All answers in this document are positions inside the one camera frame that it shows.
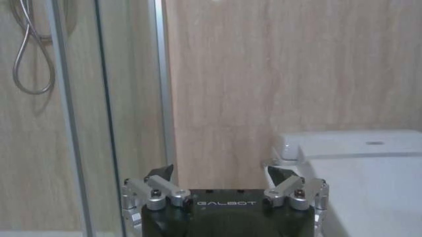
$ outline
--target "beige wall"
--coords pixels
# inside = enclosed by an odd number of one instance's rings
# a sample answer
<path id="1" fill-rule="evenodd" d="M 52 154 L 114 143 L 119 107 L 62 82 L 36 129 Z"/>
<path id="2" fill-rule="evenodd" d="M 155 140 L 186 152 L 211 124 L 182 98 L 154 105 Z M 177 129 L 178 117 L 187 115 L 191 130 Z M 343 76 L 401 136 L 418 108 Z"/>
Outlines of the beige wall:
<path id="1" fill-rule="evenodd" d="M 167 18 L 183 186 L 263 187 L 279 132 L 422 128 L 422 1 L 169 0 Z"/>
<path id="2" fill-rule="evenodd" d="M 35 8 L 46 33 L 44 5 Z M 14 84 L 23 33 L 8 0 L 0 1 L 0 35 L 0 230 L 79 230 L 59 90 L 31 96 Z M 47 64 L 34 44 L 27 47 L 19 75 L 30 88 L 47 83 Z"/>
<path id="3" fill-rule="evenodd" d="M 48 32 L 44 2 L 34 4 L 36 25 Z M 103 84 L 94 1 L 71 1 L 68 66 L 72 103 L 87 182 L 92 224 L 120 235 L 120 211 L 114 178 L 106 90 Z M 74 184 L 58 82 L 51 96 L 18 90 L 11 68 L 23 38 L 0 1 L 0 231 L 79 231 Z M 26 50 L 20 75 L 27 85 L 46 83 L 48 70 L 39 48 Z"/>

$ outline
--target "white toilet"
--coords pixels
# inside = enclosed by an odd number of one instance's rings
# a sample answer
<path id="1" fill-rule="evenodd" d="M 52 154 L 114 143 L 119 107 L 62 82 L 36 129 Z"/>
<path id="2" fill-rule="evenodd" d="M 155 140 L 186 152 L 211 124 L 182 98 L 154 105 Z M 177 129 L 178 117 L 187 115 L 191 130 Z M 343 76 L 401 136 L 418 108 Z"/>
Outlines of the white toilet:
<path id="1" fill-rule="evenodd" d="M 282 134 L 273 160 L 327 181 L 325 237 L 422 237 L 421 132 Z M 269 174 L 267 180 L 274 187 Z"/>

